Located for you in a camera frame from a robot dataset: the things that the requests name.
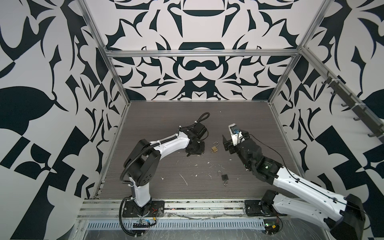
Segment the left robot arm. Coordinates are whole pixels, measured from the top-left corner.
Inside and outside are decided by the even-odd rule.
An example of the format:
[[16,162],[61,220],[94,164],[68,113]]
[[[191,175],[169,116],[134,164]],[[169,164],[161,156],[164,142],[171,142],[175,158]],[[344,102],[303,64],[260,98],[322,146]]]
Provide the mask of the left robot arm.
[[210,113],[203,113],[192,125],[178,127],[178,131],[164,139],[149,142],[140,140],[124,163],[120,181],[130,186],[133,202],[143,208],[152,200],[150,181],[154,177],[160,161],[179,150],[185,150],[187,156],[201,155],[205,152],[204,140],[209,136],[202,121]]

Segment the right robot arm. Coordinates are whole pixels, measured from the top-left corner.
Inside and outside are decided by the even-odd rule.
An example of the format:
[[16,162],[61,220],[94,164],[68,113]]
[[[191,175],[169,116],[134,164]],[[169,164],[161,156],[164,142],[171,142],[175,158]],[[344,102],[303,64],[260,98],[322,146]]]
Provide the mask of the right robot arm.
[[270,216],[290,215],[328,231],[336,240],[361,240],[366,215],[361,199],[326,190],[294,174],[285,165],[263,155],[262,148],[247,131],[229,126],[231,139],[223,139],[225,150],[236,154],[244,167],[262,182],[299,197],[294,200],[267,191],[260,201],[262,212]]

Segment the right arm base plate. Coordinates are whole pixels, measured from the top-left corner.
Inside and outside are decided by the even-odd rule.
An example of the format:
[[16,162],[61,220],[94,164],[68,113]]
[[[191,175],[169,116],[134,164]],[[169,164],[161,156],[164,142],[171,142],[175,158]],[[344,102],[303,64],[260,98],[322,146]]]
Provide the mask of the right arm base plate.
[[287,216],[276,211],[273,207],[274,201],[245,200],[245,212],[248,217],[277,217]]

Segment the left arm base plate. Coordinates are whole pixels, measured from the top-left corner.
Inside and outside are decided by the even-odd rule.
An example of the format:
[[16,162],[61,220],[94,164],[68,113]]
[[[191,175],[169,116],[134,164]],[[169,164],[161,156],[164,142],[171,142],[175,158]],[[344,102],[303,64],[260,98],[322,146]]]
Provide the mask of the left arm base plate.
[[139,207],[134,201],[127,201],[123,207],[123,218],[138,218],[151,216],[152,212],[162,214],[165,207],[164,201],[149,201],[143,207]]

